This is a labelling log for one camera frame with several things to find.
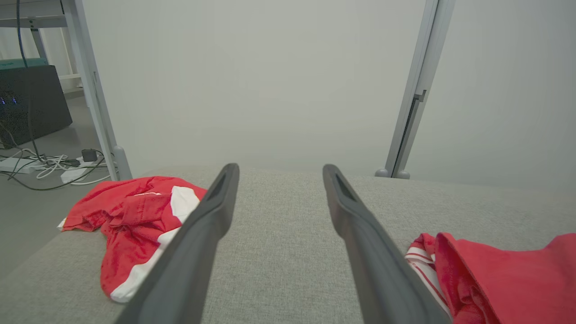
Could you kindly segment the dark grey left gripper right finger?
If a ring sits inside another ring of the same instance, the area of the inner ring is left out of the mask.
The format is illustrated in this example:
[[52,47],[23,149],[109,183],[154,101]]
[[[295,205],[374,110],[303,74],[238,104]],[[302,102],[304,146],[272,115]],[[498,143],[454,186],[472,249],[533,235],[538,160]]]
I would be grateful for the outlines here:
[[322,170],[333,227],[343,239],[364,324],[450,324],[381,224],[341,170]]

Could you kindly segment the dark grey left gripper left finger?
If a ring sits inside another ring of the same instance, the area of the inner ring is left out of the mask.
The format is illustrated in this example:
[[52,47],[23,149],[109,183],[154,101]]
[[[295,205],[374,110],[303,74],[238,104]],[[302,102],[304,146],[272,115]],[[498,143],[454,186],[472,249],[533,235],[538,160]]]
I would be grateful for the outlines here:
[[239,165],[226,164],[115,324],[200,324],[218,242],[233,219]]

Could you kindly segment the red shorts with white trim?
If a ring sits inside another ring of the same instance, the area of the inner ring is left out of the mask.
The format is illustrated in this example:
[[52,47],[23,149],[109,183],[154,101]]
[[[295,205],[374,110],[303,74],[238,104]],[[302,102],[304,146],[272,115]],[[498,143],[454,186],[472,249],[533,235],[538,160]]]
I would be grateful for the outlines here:
[[181,178],[152,176],[95,186],[59,224],[106,237],[100,285],[129,302],[207,190]]

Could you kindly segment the red jersey with white stripes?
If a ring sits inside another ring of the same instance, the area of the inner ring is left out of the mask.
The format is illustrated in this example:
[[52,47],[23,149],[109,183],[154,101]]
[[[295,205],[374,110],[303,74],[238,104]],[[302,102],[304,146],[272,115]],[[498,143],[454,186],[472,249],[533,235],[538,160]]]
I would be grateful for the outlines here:
[[576,324],[576,234],[513,252],[423,233],[405,260],[453,324]]

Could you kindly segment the white power strip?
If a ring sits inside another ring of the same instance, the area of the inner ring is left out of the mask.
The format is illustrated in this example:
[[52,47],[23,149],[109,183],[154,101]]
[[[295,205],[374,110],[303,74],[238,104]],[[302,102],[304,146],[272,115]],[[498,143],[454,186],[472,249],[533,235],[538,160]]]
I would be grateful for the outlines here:
[[31,174],[39,166],[37,160],[9,157],[0,161],[0,172]]
[[90,168],[79,168],[74,170],[68,170],[60,175],[60,179],[63,182],[63,184],[77,182],[84,179],[86,174],[88,174],[89,170]]

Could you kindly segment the black computer case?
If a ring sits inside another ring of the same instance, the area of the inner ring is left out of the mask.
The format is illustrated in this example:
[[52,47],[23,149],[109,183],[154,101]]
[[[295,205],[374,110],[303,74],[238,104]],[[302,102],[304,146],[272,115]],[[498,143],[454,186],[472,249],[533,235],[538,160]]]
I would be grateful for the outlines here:
[[55,66],[0,70],[0,144],[12,149],[71,124]]

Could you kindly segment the teal box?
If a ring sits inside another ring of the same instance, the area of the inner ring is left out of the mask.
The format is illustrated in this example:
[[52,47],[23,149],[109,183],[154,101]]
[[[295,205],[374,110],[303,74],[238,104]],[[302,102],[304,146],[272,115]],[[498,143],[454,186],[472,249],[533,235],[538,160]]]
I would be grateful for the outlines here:
[[48,66],[49,62],[45,58],[27,58],[26,64],[23,59],[3,59],[0,60],[0,70],[8,70],[12,68],[26,68],[37,66]]

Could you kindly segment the grey partition end post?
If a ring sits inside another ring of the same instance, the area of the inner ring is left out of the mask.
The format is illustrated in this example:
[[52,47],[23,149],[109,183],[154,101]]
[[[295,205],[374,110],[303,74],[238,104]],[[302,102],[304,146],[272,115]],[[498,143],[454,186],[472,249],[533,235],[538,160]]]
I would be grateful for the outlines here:
[[117,145],[89,35],[83,0],[60,0],[76,67],[111,180],[132,179],[125,150]]

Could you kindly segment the grey partition post with feet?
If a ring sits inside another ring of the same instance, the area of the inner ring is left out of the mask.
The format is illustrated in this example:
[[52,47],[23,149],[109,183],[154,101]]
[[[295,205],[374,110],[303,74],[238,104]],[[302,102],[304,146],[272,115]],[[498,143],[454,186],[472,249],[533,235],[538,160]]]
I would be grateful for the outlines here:
[[410,179],[406,170],[452,20],[456,0],[426,0],[390,150],[374,176]]

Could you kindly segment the white shelf frame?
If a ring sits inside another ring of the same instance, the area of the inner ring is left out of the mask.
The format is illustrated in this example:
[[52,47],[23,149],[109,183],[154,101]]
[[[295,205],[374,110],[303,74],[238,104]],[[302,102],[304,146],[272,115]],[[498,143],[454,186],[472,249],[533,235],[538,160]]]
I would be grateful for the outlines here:
[[66,94],[82,89],[60,0],[0,0],[0,60],[45,58]]

